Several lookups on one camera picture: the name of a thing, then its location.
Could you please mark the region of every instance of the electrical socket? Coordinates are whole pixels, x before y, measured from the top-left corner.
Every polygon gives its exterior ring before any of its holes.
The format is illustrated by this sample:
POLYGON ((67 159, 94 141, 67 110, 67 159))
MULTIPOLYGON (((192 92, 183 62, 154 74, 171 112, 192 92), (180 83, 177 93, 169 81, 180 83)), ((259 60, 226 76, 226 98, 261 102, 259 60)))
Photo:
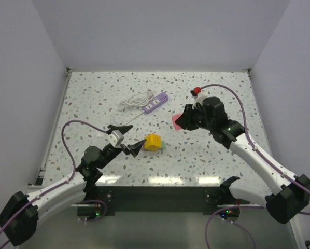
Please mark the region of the electrical socket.
POLYGON ((161 105, 163 105, 166 101, 168 101, 169 97, 165 92, 161 92, 157 95, 153 100, 149 101, 147 106, 143 107, 143 110, 146 114, 151 113, 153 110, 157 109, 161 105))

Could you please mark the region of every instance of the pink block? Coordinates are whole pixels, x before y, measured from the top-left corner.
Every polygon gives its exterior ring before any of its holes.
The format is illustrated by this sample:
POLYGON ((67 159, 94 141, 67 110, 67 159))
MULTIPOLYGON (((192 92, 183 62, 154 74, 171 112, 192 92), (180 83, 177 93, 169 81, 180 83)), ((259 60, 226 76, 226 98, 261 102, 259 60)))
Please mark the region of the pink block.
POLYGON ((175 121, 176 121, 180 116, 181 116, 181 113, 176 114, 176 115, 174 115, 174 116, 171 117, 172 123, 173 123, 173 125, 174 125, 176 131, 181 130, 181 127, 175 123, 175 121))

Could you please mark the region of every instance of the gray floor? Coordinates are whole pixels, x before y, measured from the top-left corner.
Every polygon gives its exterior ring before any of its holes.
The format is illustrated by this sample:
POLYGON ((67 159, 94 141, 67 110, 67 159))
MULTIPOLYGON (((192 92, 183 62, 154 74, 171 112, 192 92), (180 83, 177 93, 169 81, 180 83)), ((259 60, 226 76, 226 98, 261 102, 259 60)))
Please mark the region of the gray floor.
MULTIPOLYGON (((116 213, 98 222, 77 222, 70 207, 38 228, 21 249, 207 248, 200 213, 116 213)), ((289 225, 277 223, 266 210, 242 210, 239 223, 254 236, 258 249, 295 249, 289 225)), ((208 237, 212 249, 253 248, 241 229, 212 220, 208 237)))

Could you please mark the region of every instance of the yellow block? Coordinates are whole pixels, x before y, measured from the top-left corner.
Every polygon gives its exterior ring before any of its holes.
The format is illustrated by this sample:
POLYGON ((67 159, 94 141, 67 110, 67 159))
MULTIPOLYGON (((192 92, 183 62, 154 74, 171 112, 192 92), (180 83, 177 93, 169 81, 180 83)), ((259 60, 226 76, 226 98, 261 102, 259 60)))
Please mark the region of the yellow block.
POLYGON ((149 134, 145 137, 147 140, 144 144, 146 150, 155 151, 161 148, 162 142, 161 137, 155 134, 149 134))

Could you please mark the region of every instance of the green object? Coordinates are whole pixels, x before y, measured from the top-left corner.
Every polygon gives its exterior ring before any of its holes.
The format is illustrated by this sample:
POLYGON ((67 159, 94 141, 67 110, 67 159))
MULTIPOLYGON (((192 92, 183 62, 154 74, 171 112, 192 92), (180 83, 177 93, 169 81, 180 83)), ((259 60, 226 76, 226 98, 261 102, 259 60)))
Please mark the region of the green object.
POLYGON ((166 142, 164 142, 163 140, 161 141, 161 149, 165 149, 166 148, 166 142))

